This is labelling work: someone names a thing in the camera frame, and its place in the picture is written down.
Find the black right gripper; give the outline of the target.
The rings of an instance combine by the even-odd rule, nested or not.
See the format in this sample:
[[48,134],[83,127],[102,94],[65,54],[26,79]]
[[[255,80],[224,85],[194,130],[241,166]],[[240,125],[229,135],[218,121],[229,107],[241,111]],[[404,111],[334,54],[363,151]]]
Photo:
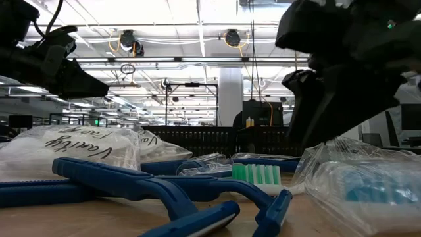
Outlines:
[[[355,65],[344,38],[353,0],[295,0],[282,15],[275,46],[309,55],[309,68]],[[399,104],[395,94],[407,80],[401,73],[331,69],[325,75],[296,70],[282,84],[293,92],[290,143],[312,147],[340,136]]]

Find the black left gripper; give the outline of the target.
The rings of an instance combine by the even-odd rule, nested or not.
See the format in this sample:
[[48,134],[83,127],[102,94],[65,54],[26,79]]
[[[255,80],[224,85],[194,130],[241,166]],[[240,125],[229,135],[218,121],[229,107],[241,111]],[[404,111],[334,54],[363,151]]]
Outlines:
[[109,86],[86,73],[76,60],[67,60],[71,52],[71,43],[44,41],[24,49],[0,45],[0,76],[43,87],[61,99],[106,96]]

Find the green and white toothbrush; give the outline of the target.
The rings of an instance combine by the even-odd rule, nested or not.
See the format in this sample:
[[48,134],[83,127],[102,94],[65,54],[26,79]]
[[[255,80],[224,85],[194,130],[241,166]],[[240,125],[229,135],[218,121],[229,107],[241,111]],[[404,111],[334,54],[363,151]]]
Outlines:
[[288,190],[293,195],[303,194],[305,191],[302,184],[295,186],[282,184],[281,170],[276,165],[234,163],[232,165],[232,178],[253,184],[269,196],[276,196],[282,190]]

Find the grey mesh chair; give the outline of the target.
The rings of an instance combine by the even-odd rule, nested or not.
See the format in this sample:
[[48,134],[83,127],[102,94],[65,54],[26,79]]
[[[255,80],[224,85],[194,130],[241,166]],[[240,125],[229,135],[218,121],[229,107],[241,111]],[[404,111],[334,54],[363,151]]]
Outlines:
[[370,144],[376,147],[382,147],[382,138],[379,133],[363,133],[362,141],[366,144]]

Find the small black background monitor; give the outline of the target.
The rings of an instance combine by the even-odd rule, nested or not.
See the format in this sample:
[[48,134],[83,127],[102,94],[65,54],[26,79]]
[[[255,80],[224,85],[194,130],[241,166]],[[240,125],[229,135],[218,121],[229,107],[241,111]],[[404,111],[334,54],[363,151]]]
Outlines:
[[11,128],[31,128],[32,125],[32,115],[9,115],[9,126]]

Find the black plastic mesh basket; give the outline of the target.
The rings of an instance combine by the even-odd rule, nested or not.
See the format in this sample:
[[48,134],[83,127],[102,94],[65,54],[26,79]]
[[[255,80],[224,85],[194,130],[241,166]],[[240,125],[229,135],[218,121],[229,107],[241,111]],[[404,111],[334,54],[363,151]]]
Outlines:
[[236,153],[236,132],[223,126],[144,126],[161,140],[183,147],[201,156],[220,153],[227,157]]
[[268,155],[299,157],[304,150],[300,145],[289,143],[288,127],[254,126],[237,131],[237,151]]

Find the white building pillar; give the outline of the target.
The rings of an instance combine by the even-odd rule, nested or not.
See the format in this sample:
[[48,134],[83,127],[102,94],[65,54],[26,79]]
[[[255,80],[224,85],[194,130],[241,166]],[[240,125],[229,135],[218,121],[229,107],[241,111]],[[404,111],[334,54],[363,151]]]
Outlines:
[[240,68],[221,68],[218,80],[218,114],[221,126],[232,126],[242,110],[243,74]]

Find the black wall monitor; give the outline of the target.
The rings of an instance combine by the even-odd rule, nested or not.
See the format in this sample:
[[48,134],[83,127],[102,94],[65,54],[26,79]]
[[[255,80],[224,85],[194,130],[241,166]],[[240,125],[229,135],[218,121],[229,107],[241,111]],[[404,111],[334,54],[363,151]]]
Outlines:
[[403,130],[421,130],[421,104],[401,105],[401,126]]

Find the black background rig frame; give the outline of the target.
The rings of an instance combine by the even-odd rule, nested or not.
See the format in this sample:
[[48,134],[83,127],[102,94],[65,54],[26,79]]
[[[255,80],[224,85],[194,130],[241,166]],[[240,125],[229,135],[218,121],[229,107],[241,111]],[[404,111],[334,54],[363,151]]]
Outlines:
[[[206,89],[208,89],[208,91],[211,92],[211,94],[213,94],[213,96],[216,98],[216,126],[218,126],[218,123],[220,122],[219,119],[219,87],[218,84],[208,84],[208,83],[199,83],[199,82],[185,82],[185,83],[167,83],[166,87],[165,87],[165,117],[164,117],[164,124],[165,126],[168,126],[168,97],[169,97],[169,92],[168,92],[168,87],[169,86],[174,86],[174,88],[172,89],[172,92],[175,92],[180,86],[186,87],[186,88],[198,88],[200,86],[204,86]],[[213,91],[211,91],[211,89],[209,88],[210,86],[214,86],[216,89],[216,92],[214,93]]]

